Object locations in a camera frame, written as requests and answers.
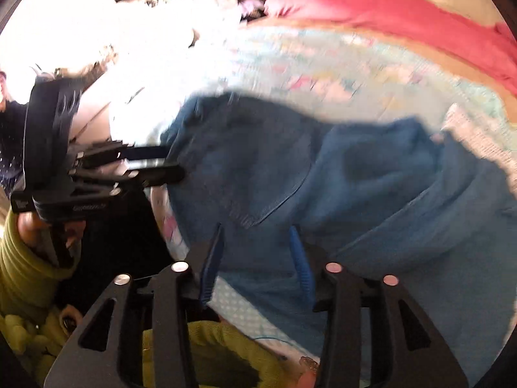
metal screw head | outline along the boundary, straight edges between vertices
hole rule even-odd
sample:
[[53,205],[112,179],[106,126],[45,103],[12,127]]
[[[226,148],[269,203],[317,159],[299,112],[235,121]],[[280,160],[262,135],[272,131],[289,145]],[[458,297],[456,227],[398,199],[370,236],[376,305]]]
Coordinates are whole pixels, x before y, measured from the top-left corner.
[[325,266],[325,270],[327,270],[329,273],[340,273],[343,271],[343,266],[338,263],[328,263]]
[[119,274],[113,281],[116,285],[123,286],[131,281],[131,277],[129,274]]
[[317,363],[317,361],[315,361],[307,356],[302,356],[298,363],[302,366],[302,368],[305,371],[312,372],[314,375],[318,374],[318,368],[320,367],[320,364]]
[[171,266],[171,268],[172,271],[176,273],[182,273],[184,271],[187,271],[187,269],[189,268],[189,264],[185,263],[185,261],[177,261]]
[[383,282],[385,285],[388,285],[388,286],[396,286],[399,284],[399,279],[397,279],[397,277],[395,276],[384,276],[384,279],[383,279]]

yellow sleeve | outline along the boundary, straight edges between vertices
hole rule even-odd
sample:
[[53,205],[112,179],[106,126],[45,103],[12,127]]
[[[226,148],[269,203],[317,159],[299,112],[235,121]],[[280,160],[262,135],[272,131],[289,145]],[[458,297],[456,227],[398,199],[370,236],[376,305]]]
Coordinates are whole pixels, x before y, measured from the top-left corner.
[[71,268],[56,268],[24,244],[16,222],[17,216],[10,211],[0,242],[0,315],[18,315],[43,324],[59,282],[73,274],[81,250],[75,250]]
[[[196,321],[188,323],[188,330],[193,365],[200,388],[227,385],[256,388],[288,386],[289,376],[278,358],[234,326]],[[152,330],[144,331],[142,346],[144,386],[154,388]],[[258,380],[253,385],[252,380],[257,376]]]

pink blanket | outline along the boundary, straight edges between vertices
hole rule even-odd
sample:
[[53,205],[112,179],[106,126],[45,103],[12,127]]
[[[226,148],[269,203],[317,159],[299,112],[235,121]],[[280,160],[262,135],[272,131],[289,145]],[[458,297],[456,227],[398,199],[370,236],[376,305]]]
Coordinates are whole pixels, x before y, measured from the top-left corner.
[[267,0],[266,11],[423,42],[468,61],[517,95],[517,43],[506,24],[481,26],[427,0]]

yellow fleece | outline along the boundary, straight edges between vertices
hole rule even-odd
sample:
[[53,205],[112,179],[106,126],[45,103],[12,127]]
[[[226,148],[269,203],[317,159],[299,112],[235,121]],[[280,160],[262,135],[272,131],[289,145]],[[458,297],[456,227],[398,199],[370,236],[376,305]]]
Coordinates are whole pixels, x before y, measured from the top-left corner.
[[[0,331],[23,367],[43,386],[68,339],[53,299],[59,282],[75,271],[81,247],[73,250],[71,268],[56,268],[25,245],[16,222],[17,216],[9,212],[0,243]],[[189,335],[201,386],[213,385],[212,381],[220,382],[221,387],[232,386],[232,378],[239,372],[242,378],[248,378],[250,368],[259,376],[258,388],[286,385],[286,374],[278,359],[237,329],[200,321],[189,324]],[[143,348],[144,385],[153,388],[152,331],[144,331]],[[243,368],[243,360],[248,369]]]

